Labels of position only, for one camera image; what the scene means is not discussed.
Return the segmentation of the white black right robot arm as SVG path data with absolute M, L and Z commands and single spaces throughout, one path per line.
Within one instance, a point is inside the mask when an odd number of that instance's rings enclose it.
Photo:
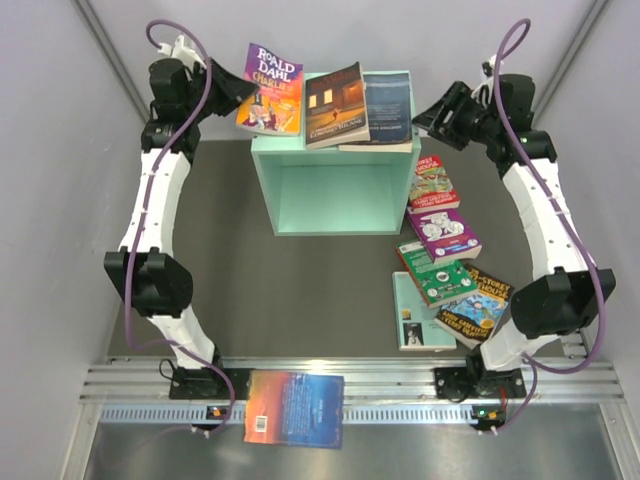
M 557 153 L 550 135 L 533 127 L 535 84 L 522 74 L 504 74 L 496 58 L 482 65 L 476 88 L 454 82 L 413 124 L 458 151 L 485 147 L 514 201 L 527 238 L 532 281 L 510 300 L 510 317 L 498 332 L 466 357 L 464 378 L 472 395 L 506 390 L 524 397 L 521 366 L 535 366 L 543 346 L 598 325 L 606 326 L 605 302 L 616 287 L 612 270 L 599 268 L 576 232 L 564 198 Z

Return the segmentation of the Jane Eyre sunset cover book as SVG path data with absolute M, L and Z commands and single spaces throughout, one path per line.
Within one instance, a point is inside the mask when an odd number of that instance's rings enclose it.
M 244 441 L 339 449 L 345 380 L 338 375 L 254 370 L 245 407 Z

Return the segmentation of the dark blue paperback book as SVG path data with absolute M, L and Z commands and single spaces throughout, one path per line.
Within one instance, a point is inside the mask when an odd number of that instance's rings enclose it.
M 338 146 L 346 152 L 409 153 L 412 149 L 408 72 L 365 73 L 369 139 Z

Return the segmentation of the Roald Dahl Charlie book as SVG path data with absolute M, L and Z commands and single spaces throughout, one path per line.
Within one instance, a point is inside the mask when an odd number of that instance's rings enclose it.
M 236 112 L 236 125 L 265 135 L 297 136 L 301 130 L 303 65 L 250 43 L 244 79 L 258 90 Z

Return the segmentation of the dark brown Edward Tulane book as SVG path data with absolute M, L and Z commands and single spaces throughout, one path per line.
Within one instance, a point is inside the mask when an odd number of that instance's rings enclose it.
M 305 80 L 305 148 L 370 139 L 365 82 L 359 62 Z

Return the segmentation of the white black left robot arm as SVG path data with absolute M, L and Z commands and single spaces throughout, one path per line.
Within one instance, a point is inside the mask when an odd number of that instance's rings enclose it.
M 138 191 L 127 231 L 118 249 L 106 253 L 104 269 L 123 300 L 128 345 L 173 351 L 170 398 L 231 398 L 233 385 L 196 316 L 193 277 L 175 258 L 173 237 L 200 123 L 234 112 L 257 87 L 222 68 L 188 33 L 155 46 L 162 57 L 149 68 L 153 99 L 141 134 Z

